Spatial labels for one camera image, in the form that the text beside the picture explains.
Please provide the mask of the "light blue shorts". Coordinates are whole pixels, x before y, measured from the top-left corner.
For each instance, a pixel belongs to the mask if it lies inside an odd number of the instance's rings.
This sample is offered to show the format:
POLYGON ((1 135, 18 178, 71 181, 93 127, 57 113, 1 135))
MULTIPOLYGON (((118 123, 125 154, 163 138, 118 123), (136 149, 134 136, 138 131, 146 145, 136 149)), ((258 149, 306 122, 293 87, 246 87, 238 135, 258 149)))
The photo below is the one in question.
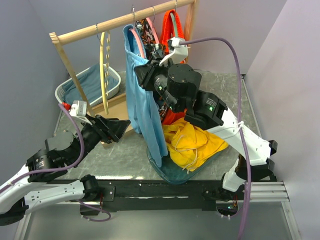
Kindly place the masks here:
POLYGON ((131 126, 138 134, 142 134, 152 158, 158 167, 162 166, 162 157, 168 155, 158 106, 153 92, 139 86, 134 67, 148 62, 140 56, 138 45, 129 24, 123 28, 124 50, 126 57, 125 92, 128 118, 131 126))

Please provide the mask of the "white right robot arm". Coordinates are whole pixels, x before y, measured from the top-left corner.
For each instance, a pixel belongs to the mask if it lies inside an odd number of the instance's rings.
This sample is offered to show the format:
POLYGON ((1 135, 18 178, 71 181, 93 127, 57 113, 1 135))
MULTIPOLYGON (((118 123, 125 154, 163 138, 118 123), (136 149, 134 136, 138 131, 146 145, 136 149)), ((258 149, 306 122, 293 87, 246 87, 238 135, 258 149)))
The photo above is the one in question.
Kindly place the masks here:
POLYGON ((199 89, 202 75, 188 64, 149 62, 134 67, 138 84, 158 93, 174 113, 186 111, 184 119, 225 140, 238 153, 235 165, 226 172, 213 195, 231 199, 248 179, 259 181, 272 175, 277 152, 275 140, 264 140, 236 118, 218 96, 199 89))

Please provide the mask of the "yellow hanger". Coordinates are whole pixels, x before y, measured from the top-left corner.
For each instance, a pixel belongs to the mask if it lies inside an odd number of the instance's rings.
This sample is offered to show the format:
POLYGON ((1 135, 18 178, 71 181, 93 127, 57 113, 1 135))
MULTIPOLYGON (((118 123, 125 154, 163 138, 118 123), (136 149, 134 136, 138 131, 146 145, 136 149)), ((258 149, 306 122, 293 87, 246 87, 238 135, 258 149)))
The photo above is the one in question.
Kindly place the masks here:
POLYGON ((109 114, 108 105, 108 86, 109 86, 109 67, 110 67, 110 32, 98 33, 98 24, 95 25, 96 36, 99 40, 99 72, 100 72, 100 86, 103 109, 106 115, 109 114))

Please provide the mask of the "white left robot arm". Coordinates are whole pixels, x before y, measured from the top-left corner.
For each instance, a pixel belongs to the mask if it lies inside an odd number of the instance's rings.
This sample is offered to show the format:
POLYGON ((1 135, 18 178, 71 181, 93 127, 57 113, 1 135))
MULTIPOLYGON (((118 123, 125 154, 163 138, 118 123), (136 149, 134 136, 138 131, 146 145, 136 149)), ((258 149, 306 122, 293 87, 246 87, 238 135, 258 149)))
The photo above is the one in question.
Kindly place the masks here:
POLYGON ((11 225, 41 208, 66 201, 94 201, 102 194, 95 176, 87 174, 71 183, 41 190, 67 167, 75 168, 100 142, 117 143, 129 120, 86 116, 80 134, 68 130, 45 140, 44 147, 31 156, 19 172, 0 187, 0 224, 11 225))

